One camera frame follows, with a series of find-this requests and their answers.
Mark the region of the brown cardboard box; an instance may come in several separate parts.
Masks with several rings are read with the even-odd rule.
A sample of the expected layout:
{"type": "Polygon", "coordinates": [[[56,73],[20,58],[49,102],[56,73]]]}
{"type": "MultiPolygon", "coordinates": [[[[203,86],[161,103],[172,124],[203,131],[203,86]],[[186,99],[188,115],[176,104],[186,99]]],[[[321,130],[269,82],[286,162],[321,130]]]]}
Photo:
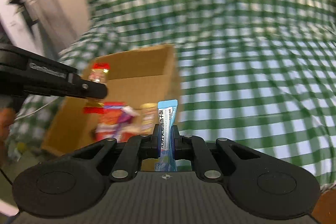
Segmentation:
{"type": "MultiPolygon", "coordinates": [[[[171,44],[98,57],[95,63],[108,63],[106,102],[124,102],[139,110],[144,103],[178,100],[180,78],[175,49],[171,44]]],[[[85,99],[65,98],[45,134],[41,148],[61,156],[94,142],[97,114],[85,114],[85,99]]]]}

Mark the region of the light blue sachet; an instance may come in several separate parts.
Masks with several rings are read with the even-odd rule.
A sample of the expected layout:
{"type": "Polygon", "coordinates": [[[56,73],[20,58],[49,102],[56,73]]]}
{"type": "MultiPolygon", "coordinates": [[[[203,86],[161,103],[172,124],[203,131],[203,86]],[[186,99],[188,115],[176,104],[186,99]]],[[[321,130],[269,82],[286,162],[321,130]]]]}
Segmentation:
{"type": "Polygon", "coordinates": [[[178,100],[158,102],[158,118],[160,129],[160,156],[155,163],[157,172],[174,172],[177,170],[173,153],[173,133],[175,116],[178,108],[178,100]]]}

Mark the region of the green checkered sofa cover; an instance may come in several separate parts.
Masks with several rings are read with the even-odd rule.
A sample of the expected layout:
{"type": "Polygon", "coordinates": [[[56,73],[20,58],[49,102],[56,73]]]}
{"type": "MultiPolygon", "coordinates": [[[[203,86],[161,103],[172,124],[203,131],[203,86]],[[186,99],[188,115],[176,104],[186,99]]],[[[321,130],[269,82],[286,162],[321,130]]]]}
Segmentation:
{"type": "Polygon", "coordinates": [[[60,52],[175,46],[180,131],[227,137],[335,183],[335,0],[87,0],[91,26],[60,52]]]}

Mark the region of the small red candy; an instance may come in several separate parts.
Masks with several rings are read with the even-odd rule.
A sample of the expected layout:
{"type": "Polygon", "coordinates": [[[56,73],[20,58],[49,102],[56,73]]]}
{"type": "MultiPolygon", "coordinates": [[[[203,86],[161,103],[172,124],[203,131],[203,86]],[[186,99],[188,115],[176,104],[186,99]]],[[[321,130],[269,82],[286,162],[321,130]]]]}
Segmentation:
{"type": "Polygon", "coordinates": [[[106,81],[109,70],[108,63],[94,63],[88,81],[83,84],[83,87],[87,89],[87,101],[83,108],[85,114],[102,114],[104,112],[103,99],[108,94],[106,81]]]}

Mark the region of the red white snack packet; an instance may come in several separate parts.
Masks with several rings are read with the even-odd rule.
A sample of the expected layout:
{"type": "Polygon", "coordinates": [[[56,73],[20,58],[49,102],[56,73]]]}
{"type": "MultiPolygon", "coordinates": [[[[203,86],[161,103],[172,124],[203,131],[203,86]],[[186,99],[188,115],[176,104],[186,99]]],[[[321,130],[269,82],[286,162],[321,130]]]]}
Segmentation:
{"type": "Polygon", "coordinates": [[[104,112],[100,115],[94,137],[96,141],[107,138],[116,138],[118,129],[121,125],[119,119],[123,114],[124,102],[106,102],[104,103],[104,112]]]}

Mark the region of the purple white wafer pack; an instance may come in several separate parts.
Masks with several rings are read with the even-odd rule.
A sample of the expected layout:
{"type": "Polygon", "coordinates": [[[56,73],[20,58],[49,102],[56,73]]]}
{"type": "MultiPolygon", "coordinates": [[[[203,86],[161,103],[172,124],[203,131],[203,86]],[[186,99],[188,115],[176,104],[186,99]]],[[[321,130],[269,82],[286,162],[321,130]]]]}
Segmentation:
{"type": "Polygon", "coordinates": [[[117,120],[117,126],[114,131],[114,137],[118,142],[126,142],[132,136],[139,134],[138,117],[139,113],[130,106],[125,106],[121,109],[121,115],[117,120]]]}

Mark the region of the yellow candy bar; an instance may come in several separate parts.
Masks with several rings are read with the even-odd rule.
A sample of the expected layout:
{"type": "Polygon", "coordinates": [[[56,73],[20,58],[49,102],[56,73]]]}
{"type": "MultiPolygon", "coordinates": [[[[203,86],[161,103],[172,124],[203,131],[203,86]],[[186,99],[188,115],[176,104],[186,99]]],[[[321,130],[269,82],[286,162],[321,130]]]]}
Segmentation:
{"type": "Polygon", "coordinates": [[[156,103],[144,103],[141,105],[141,134],[150,135],[153,132],[157,114],[156,103]]]}

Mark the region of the white window frame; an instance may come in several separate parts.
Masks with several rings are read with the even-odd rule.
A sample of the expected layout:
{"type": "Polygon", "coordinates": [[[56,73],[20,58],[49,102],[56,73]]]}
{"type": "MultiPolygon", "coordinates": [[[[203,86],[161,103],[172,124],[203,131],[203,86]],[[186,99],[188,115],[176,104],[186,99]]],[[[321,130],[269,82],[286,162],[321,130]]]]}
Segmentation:
{"type": "Polygon", "coordinates": [[[1,26],[14,46],[44,56],[39,19],[33,8],[36,2],[1,0],[1,26]]]}

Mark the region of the grey curtain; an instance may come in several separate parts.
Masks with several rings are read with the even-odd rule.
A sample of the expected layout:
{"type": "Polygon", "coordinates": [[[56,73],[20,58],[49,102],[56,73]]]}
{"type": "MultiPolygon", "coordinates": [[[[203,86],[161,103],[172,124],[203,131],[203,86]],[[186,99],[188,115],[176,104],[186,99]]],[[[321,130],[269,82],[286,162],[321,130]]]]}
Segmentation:
{"type": "Polygon", "coordinates": [[[33,38],[42,54],[58,59],[62,50],[77,38],[75,29],[59,0],[20,0],[19,11],[29,23],[33,38]]]}

